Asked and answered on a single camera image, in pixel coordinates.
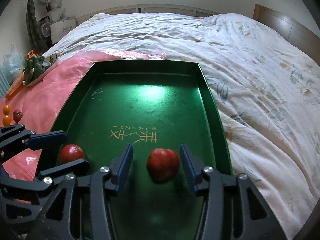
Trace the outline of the orange tangerine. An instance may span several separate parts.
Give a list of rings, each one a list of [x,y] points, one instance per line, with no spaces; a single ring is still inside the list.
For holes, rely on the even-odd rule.
[[[9,115],[4,115],[2,122],[3,122],[3,126],[4,126],[4,127],[10,126],[10,124],[11,124],[11,117],[10,117]]]
[[[9,115],[10,113],[10,107],[8,105],[3,106],[3,114],[4,115]]]

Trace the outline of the red apple fruit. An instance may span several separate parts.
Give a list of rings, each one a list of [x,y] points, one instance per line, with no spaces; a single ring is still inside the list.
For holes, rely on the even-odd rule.
[[[156,148],[148,156],[146,169],[154,183],[166,183],[178,173],[180,160],[171,149]]]

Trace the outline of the small red apple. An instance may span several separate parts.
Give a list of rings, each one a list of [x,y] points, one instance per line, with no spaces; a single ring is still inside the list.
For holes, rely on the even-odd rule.
[[[20,122],[22,117],[23,117],[23,113],[20,109],[14,110],[14,112],[12,114],[12,118],[16,124],[18,124]]]

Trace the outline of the red apple near tray edge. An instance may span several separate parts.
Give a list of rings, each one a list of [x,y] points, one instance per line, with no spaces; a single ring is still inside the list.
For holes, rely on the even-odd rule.
[[[59,154],[59,164],[66,164],[78,159],[85,159],[85,154],[82,148],[75,144],[63,146]]]

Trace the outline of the pink plastic sheet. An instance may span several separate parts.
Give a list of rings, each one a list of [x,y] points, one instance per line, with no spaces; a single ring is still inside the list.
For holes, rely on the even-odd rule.
[[[60,60],[42,81],[32,87],[22,87],[10,99],[1,99],[1,107],[20,109],[20,123],[37,134],[49,132],[63,104],[74,87],[94,62],[120,59],[164,59],[165,55],[148,55],[120,50],[82,51]]]

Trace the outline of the orange carrot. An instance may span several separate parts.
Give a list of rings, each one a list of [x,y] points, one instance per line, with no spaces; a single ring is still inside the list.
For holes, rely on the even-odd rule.
[[[20,72],[14,82],[11,84],[10,88],[7,90],[4,95],[5,98],[10,97],[22,84],[24,81],[24,72]]]

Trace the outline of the light blue suitcase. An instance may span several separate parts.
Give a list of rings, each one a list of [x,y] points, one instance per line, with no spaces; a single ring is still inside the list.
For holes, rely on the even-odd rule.
[[[4,76],[4,73],[2,70],[0,70],[0,97],[3,98],[10,88],[10,85]]]

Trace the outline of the translucent plastic bag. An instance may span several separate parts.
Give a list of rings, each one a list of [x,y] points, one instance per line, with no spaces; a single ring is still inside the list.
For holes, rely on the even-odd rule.
[[[3,56],[1,71],[7,82],[11,85],[24,68],[24,57],[14,44],[11,44],[11,52]]]

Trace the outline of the yellow red snack package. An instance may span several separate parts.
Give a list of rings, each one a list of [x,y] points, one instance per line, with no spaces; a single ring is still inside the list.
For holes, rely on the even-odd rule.
[[[29,52],[25,55],[24,59],[25,59],[25,60],[29,60],[32,56],[38,56],[38,55],[39,55],[39,54],[37,53],[36,49],[33,48],[31,51],[29,51]]]

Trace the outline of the hanging plaid garment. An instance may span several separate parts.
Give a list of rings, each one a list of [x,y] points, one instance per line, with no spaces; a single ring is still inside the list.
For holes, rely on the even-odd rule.
[[[27,1],[26,24],[31,47],[34,48],[39,55],[42,55],[48,48],[36,20],[33,0]]]

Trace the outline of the lower grey fan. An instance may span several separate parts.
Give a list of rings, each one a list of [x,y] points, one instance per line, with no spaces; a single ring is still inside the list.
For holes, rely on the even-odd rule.
[[[50,28],[51,28],[50,22],[45,22],[40,25],[40,33],[44,38],[48,38],[51,35]]]

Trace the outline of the white cardboard box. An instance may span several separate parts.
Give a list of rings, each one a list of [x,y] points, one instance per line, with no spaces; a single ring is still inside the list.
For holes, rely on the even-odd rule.
[[[63,37],[65,37],[70,31],[75,28],[75,19],[67,19],[64,21],[53,23],[50,26],[52,44],[56,44],[57,42],[59,42]]]

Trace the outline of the white floral bed quilt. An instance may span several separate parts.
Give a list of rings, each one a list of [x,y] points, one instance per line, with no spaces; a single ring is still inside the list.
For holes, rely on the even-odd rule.
[[[96,14],[47,51],[165,53],[200,64],[233,170],[254,181],[288,239],[319,200],[319,66],[273,29],[240,14]]]

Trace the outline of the green tray box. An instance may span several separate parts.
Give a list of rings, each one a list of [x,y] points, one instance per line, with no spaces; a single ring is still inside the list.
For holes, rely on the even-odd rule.
[[[186,144],[204,165],[231,174],[220,116],[199,64],[169,60],[97,62],[76,85],[52,125],[80,146],[90,172],[108,165],[126,144],[133,161],[125,186],[107,198],[119,239],[193,239],[202,198],[182,170],[155,184],[150,152]]]

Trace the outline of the wooden headboard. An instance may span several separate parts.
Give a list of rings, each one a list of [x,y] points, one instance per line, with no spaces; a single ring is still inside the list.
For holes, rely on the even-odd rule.
[[[301,23],[273,9],[256,4],[253,19],[275,30],[319,65],[319,37]]]

